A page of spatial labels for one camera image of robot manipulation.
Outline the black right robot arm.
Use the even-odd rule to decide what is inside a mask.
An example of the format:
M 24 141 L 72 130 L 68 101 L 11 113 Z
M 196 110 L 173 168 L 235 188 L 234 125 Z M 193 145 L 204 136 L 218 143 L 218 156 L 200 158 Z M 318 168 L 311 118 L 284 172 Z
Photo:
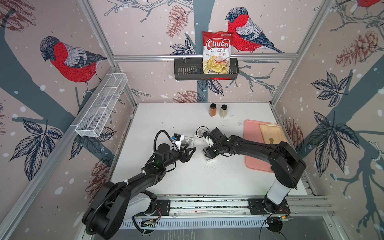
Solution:
M 264 144 L 245 140 L 239 136 L 226 137 L 218 128 L 210 131 L 207 127 L 198 127 L 195 133 L 199 139 L 205 139 L 208 146 L 203 149 L 207 161 L 218 156 L 231 157 L 243 155 L 262 160 L 271 165 L 275 181 L 263 199 L 264 209 L 274 214 L 292 189 L 296 189 L 307 165 L 287 142 Z

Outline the Chuba cassava chips bag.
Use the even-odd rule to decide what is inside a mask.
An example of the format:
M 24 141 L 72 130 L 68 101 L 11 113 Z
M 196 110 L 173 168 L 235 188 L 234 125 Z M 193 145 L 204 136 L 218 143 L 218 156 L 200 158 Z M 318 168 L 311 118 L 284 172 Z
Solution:
M 205 75 L 228 75 L 233 33 L 203 32 L 203 72 Z

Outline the white mesh wall shelf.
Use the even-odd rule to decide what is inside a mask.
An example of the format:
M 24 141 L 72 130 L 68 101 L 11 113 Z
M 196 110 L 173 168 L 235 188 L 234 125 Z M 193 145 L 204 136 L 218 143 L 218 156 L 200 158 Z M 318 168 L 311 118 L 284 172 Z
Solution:
M 75 131 L 80 137 L 100 137 L 128 79 L 123 73 L 109 75 Z

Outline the wooden cutting board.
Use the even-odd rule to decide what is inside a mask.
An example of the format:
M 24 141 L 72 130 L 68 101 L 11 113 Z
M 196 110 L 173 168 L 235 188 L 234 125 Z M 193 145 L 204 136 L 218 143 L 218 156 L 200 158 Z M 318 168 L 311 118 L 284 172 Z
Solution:
M 280 125 L 270 123 L 260 124 L 259 127 L 265 144 L 289 143 Z

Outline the pink plastic tray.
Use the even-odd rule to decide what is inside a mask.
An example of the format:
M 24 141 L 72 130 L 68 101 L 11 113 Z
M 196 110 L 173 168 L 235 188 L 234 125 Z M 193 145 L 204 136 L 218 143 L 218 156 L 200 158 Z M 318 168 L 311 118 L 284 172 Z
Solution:
M 249 142 L 255 142 L 256 145 L 250 145 L 250 150 L 246 150 L 245 164 L 249 169 L 272 173 L 272 166 L 267 153 L 270 152 L 265 145 L 261 134 L 260 124 L 270 124 L 254 120 L 246 120 L 244 122 L 244 139 Z

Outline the white gift box middle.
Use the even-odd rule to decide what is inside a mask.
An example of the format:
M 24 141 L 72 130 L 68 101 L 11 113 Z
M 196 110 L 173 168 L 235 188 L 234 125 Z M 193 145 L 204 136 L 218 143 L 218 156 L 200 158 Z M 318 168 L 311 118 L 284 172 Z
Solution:
M 204 133 L 205 132 L 208 132 L 209 130 L 205 127 L 200 127 L 196 130 L 195 134 L 194 134 L 194 138 L 197 140 L 197 141 L 200 141 L 200 142 L 203 142 L 206 140 L 206 138 L 204 137 Z

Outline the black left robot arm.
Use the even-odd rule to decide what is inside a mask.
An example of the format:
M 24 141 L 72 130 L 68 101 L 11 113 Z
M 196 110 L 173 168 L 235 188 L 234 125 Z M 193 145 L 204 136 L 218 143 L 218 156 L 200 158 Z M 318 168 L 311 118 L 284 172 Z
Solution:
M 82 219 L 88 235 L 99 235 L 105 240 L 112 238 L 126 221 L 130 202 L 139 194 L 147 197 L 147 208 L 155 211 L 157 196 L 147 189 L 164 178 L 169 172 L 168 166 L 175 165 L 178 161 L 189 162 L 197 150 L 183 144 L 179 134 L 174 134 L 173 137 L 167 135 L 167 138 L 170 145 L 157 145 L 154 140 L 153 153 L 138 175 L 122 182 L 108 181 L 103 184 Z

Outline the aluminium mounting rail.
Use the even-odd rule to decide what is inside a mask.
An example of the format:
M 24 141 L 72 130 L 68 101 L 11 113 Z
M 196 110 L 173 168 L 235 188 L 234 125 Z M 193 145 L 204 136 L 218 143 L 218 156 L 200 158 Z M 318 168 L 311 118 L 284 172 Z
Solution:
M 261 198 L 260 196 L 158 196 L 157 200 L 170 200 L 171 210 L 169 216 L 159 216 L 162 219 L 196 219 L 196 218 L 246 218 L 268 216 L 334 216 L 329 201 L 325 197 L 316 196 L 288 196 L 286 200 L 291 210 L 290 215 L 251 215 L 248 209 L 248 199 Z M 147 209 L 149 200 L 139 195 L 129 204 L 126 221 L 138 212 Z

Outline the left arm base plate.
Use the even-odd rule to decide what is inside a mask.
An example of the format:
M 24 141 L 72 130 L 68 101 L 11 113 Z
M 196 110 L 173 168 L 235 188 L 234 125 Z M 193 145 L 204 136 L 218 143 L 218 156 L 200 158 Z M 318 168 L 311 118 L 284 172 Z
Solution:
M 159 216 L 169 216 L 171 210 L 170 200 L 156 200 L 150 203 L 148 208 L 144 212 L 138 212 L 135 217 L 149 217 L 155 218 Z

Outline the white lift-off lid jewelry box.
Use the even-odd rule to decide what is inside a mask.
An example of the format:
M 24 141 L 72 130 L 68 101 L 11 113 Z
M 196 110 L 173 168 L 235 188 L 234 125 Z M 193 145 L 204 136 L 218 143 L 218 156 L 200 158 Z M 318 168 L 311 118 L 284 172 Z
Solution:
M 209 147 L 204 148 L 202 150 L 202 152 L 203 152 L 203 155 L 204 155 L 206 162 L 212 161 L 213 159 L 215 159 L 219 155 L 212 148 L 209 148 Z

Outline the beige spice jar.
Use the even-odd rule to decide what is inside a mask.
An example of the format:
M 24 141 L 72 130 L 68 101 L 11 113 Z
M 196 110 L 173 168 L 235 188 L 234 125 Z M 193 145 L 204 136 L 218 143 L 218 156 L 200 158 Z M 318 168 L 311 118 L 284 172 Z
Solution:
M 227 105 L 222 105 L 220 109 L 220 117 L 225 118 L 228 113 L 228 106 Z

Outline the white gift box left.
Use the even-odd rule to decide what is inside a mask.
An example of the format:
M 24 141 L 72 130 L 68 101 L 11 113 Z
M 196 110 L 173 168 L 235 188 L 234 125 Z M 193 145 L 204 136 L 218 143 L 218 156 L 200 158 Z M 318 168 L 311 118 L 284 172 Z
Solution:
M 183 145 L 188 145 L 189 148 L 193 148 L 194 147 L 194 141 L 195 141 L 195 138 L 184 136 L 182 144 Z

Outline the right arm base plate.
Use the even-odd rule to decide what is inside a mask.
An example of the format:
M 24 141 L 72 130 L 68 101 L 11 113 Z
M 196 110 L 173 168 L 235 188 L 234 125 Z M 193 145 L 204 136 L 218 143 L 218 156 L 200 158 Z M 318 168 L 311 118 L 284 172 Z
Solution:
M 289 208 L 288 202 L 286 199 L 280 204 L 275 204 L 270 201 L 268 198 L 251 198 L 247 200 L 248 209 L 251 212 L 251 215 L 267 215 L 267 214 L 277 214 L 277 215 L 290 215 L 291 210 Z

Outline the white gift box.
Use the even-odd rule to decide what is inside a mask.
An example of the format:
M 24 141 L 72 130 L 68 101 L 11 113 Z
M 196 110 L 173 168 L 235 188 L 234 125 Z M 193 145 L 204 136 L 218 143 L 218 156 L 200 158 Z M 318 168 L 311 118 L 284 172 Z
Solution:
M 195 141 L 195 138 L 184 136 L 182 144 L 183 145 L 188 145 L 189 148 L 193 148 L 194 147 L 194 141 Z
M 196 130 L 195 134 L 194 134 L 194 138 L 197 140 L 197 141 L 200 141 L 200 142 L 203 142 L 206 140 L 206 138 L 204 137 L 204 133 L 205 132 L 208 132 L 209 130 L 205 127 L 200 127 Z

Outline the orange spice jar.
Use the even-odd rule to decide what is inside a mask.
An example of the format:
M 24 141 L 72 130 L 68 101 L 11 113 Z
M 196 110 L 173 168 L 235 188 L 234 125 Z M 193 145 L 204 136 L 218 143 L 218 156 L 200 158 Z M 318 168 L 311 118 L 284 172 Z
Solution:
M 210 104 L 209 115 L 211 117 L 214 117 L 216 115 L 216 112 L 217 112 L 217 105 L 214 103 Z

